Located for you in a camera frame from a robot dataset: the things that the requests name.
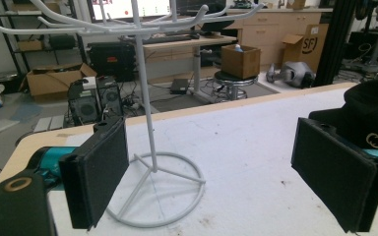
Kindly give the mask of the white metal hat rack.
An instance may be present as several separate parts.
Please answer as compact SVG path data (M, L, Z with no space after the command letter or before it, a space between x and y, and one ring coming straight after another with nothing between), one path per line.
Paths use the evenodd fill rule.
M31 1L44 15L59 23L57 26L51 27L50 31L60 32L65 30L81 34L131 34L136 37L137 48L143 45L143 38L145 36L154 33L187 29L199 23L244 19L254 15L264 7L260 3L247 13L229 16L225 10L207 14L209 7L204 5L195 17L177 19L174 16L176 13L175 0L170 0L171 16L142 23L140 21L137 1L132 0L133 22L131 24L120 23L118 26L102 26L55 13L48 9L40 0ZM142 49L137 49L137 55L142 52ZM148 156L152 159L152 163L147 166L146 173L150 175L161 171L161 168L158 166L159 152L156 151L154 139L148 83L145 84L141 81L141 86L151 148ZM62 185L60 178L51 175L46 169L41 170L38 168L38 157L33 154L23 170L0 182L0 226L5 226L12 232L28 230L30 232L44 232L49 235L55 234L56 227L47 193L59 184Z

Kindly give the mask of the black keyboard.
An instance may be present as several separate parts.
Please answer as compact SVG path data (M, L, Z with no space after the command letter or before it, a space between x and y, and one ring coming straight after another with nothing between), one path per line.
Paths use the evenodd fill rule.
M147 39L143 40L144 44L155 44L155 43L168 43L168 42L175 42L175 41L186 41L192 39L199 39L200 36L198 34L173 34L168 35L164 33L157 33L150 36Z

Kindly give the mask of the grey machine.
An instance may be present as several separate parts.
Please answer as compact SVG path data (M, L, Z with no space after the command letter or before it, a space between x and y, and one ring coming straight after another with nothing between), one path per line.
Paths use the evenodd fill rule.
M266 73L266 80L269 83L282 81L293 88L306 89L313 85L315 74L305 62L287 61L278 74L275 72L275 65L272 64Z

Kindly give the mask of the computer monitor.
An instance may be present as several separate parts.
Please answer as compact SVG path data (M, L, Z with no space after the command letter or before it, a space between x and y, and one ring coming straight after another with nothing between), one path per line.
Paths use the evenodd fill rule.
M161 17L171 13L169 0L136 0L139 16ZM87 0L93 22L133 18L132 0Z

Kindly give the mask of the round black metal stool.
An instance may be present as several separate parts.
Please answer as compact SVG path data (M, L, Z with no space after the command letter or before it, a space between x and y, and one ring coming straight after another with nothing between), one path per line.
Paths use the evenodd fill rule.
M247 87L258 81L258 76L241 79L223 71L214 74L214 80L220 85L220 90L226 89L225 96L229 100L247 98L247 92L241 87Z

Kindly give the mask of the small cardboard box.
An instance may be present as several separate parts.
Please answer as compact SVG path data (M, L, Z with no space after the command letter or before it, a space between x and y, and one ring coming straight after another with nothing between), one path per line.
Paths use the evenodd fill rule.
M258 76L260 73L261 50L240 45L243 52L234 49L235 44L221 48L221 70L241 79Z

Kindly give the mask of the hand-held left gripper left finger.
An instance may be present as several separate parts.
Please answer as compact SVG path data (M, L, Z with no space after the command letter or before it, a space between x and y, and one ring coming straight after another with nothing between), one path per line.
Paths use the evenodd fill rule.
M97 225L128 166L125 119L94 125L94 133L78 147L42 147L38 168L61 179L72 226Z

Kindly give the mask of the black equipment case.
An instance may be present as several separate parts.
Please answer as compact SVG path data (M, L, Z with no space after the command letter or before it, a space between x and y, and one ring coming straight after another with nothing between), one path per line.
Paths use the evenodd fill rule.
M88 44L91 67L99 76L114 76L117 82L134 80L135 49L123 42L94 42Z

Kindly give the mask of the black cap with gold logo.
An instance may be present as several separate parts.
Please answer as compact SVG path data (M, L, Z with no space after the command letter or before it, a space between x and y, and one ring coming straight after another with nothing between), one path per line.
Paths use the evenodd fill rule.
M308 117L335 127L360 148L378 149L378 80L348 89L344 100L341 108L312 111Z

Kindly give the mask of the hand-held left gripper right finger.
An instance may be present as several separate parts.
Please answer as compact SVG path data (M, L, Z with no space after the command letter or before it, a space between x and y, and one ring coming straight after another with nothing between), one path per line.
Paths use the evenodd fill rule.
M300 118L291 166L343 231L370 230L378 207L378 149L362 149L334 127Z

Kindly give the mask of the wooden cabinet with drawers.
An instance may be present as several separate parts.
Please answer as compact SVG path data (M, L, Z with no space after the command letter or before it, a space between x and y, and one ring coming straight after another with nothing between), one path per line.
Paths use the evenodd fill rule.
M261 50L262 70L271 64L281 64L284 56L283 39L287 34L305 34L308 25L320 22L317 10L263 9L249 18L236 20L228 30L236 30L241 45Z

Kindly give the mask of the wooden desk with white leg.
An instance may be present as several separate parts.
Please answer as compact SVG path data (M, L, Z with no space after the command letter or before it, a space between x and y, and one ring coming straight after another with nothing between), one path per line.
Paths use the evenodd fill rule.
M201 36L199 39L142 45L139 48L142 49L143 52L137 55L140 79L146 84L148 80L192 72L194 83L193 86L188 89L189 92L205 102L212 103L211 97L200 91L201 47L232 44L235 41L235 37L219 35L216 37ZM173 51L183 51L184 49L191 49L192 54L190 56L170 57L169 59L165 59L164 56L161 56L154 62L150 59L150 56L154 54L161 54L163 52L172 53Z

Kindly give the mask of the black metal shelf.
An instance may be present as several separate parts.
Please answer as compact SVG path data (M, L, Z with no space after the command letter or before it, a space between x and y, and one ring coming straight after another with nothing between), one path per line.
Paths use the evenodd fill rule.
M56 24L39 10L32 0L0 0L0 27L11 30L46 30ZM9 53L19 74L47 65L86 63L82 38L73 33L3 34Z

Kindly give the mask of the black computer tower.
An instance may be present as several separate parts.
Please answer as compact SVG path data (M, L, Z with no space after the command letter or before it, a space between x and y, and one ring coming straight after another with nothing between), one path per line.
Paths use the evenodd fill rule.
M122 104L119 86L112 77L100 77L96 80L102 118L122 116Z
M96 93L93 88L84 88L86 82L86 79L77 80L68 89L68 106L75 126L98 121Z

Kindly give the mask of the printed cardboard box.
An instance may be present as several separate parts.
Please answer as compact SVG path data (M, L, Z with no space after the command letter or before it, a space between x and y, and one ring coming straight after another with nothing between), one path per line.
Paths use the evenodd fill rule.
M304 62L316 73L328 27L328 24L308 25L305 34L287 34L282 40L283 63Z

